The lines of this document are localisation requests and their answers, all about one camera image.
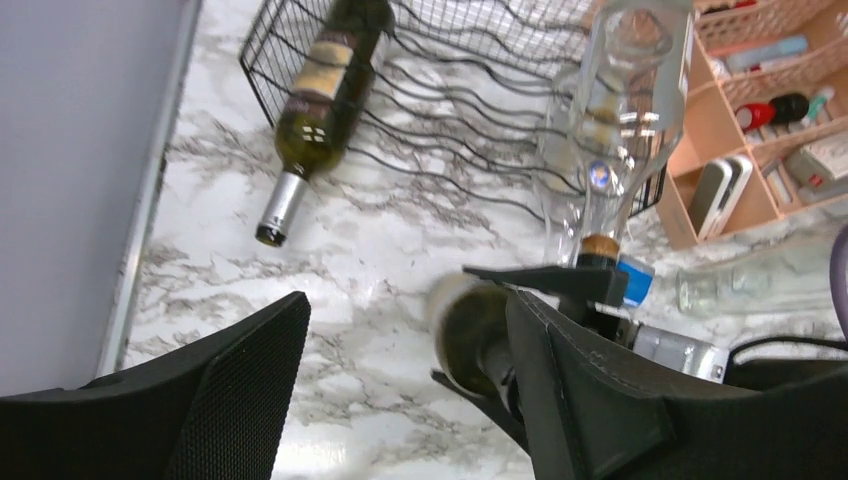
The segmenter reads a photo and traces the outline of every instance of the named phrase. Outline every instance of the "black metal wire rack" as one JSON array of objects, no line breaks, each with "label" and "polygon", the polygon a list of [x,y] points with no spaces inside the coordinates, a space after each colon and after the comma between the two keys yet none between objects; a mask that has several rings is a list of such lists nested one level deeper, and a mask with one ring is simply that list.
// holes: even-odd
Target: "black metal wire rack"
[{"label": "black metal wire rack", "polygon": [[[583,55],[591,0],[389,1],[392,47],[359,127],[381,141],[375,151],[354,137],[349,150],[542,220],[515,192],[530,191],[534,176],[562,178],[542,166],[537,144],[543,134],[565,135],[546,129],[545,112],[558,95],[552,79]],[[331,3],[265,0],[248,32],[240,62],[272,127]],[[410,149],[414,161],[392,155]],[[421,160],[428,155],[437,161]],[[491,178],[470,180],[481,176]],[[631,215],[657,203],[664,178],[665,170],[648,180]]]}]

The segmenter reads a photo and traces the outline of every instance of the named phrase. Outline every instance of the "wine bottle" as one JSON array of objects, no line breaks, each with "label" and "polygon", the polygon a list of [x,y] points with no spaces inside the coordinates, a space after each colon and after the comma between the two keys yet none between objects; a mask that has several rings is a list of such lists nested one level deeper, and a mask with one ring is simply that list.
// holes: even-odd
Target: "wine bottle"
[{"label": "wine bottle", "polygon": [[283,170],[256,229],[260,242],[282,246],[312,175],[338,165],[394,26],[389,0],[330,6],[274,130]]},{"label": "wine bottle", "polygon": [[507,337],[509,289],[465,273],[439,279],[427,295],[424,316],[436,359],[456,389],[500,399],[522,421],[518,383]]}]

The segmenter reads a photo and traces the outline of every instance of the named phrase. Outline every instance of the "bottle cork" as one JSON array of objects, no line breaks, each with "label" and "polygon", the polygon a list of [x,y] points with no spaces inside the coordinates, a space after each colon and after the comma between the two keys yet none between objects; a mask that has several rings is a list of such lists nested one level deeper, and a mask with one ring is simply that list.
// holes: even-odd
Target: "bottle cork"
[{"label": "bottle cork", "polygon": [[578,266],[615,267],[618,263],[618,253],[621,250],[618,242],[606,235],[589,235],[580,245],[580,255],[577,257]]}]

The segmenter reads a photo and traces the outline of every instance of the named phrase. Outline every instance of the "white phone case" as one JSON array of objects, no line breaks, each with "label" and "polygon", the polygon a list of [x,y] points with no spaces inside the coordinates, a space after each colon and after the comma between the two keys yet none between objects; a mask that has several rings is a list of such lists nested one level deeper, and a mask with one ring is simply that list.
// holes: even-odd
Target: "white phone case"
[{"label": "white phone case", "polygon": [[739,203],[742,192],[745,191],[745,185],[748,184],[748,180],[751,178],[751,171],[754,170],[751,159],[746,155],[731,155],[726,157],[725,160],[730,164],[732,170],[730,184],[727,186],[724,198],[722,198],[719,204],[718,215],[713,221],[712,227],[710,227],[708,236],[719,235],[724,231],[730,215],[733,214],[736,204]]},{"label": "white phone case", "polygon": [[718,218],[719,206],[733,176],[730,163],[724,159],[711,160],[704,166],[695,195],[689,205],[689,219],[700,240],[707,238]]}]

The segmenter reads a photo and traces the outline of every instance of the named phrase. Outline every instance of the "white marble surface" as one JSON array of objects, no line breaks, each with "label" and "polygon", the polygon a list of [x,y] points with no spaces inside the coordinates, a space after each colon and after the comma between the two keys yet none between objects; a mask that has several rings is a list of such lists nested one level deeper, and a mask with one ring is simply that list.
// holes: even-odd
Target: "white marble surface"
[{"label": "white marble surface", "polygon": [[[421,318],[428,287],[463,263],[537,263],[542,225],[517,209],[466,201],[450,188],[350,154],[315,182],[283,249],[253,240],[279,170],[269,128],[237,63],[257,7],[257,0],[205,2],[124,367],[303,290],[313,305],[311,329],[275,479],[351,471],[362,479],[532,478],[528,457],[505,434],[430,381],[436,362]],[[354,144],[377,145],[407,161],[414,156],[368,126]],[[429,165],[440,168],[438,161]],[[484,190],[508,188],[463,178]],[[639,319],[719,345],[767,333],[835,334],[827,313],[698,322],[671,300],[679,266],[741,253],[828,218],[805,215],[732,242],[670,252],[655,214],[638,217],[625,248],[658,271]]]}]

